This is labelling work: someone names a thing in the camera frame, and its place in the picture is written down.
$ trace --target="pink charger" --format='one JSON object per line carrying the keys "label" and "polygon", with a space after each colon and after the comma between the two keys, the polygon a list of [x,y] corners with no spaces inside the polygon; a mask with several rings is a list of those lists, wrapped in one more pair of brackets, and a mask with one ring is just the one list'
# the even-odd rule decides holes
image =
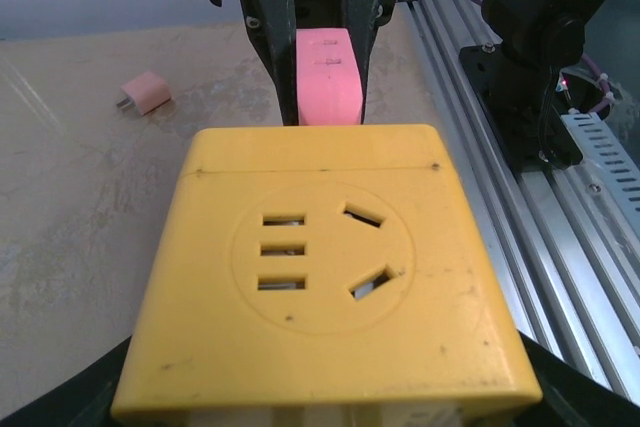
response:
{"label": "pink charger", "polygon": [[116,105],[122,110],[135,107],[145,115],[171,100],[171,91],[162,77],[147,71],[120,87],[126,97]]}
{"label": "pink charger", "polygon": [[362,119],[360,72],[347,29],[296,32],[300,125],[352,125]]}

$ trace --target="yellow power strip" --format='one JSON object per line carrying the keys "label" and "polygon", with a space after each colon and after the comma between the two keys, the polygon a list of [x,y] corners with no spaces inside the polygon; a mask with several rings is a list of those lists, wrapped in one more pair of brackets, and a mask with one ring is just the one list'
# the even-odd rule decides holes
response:
{"label": "yellow power strip", "polygon": [[502,422],[540,397],[433,128],[196,136],[116,418],[445,426]]}

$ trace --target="bolt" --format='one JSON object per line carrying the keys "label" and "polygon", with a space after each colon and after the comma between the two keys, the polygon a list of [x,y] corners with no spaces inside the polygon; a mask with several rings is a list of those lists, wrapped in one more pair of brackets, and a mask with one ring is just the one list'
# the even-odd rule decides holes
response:
{"label": "bolt", "polygon": [[247,16],[244,21],[250,29],[257,29],[260,27],[260,19],[256,19],[255,17]]}
{"label": "bolt", "polygon": [[482,51],[487,54],[493,54],[496,51],[496,46],[493,45],[493,42],[487,42],[482,46]]}

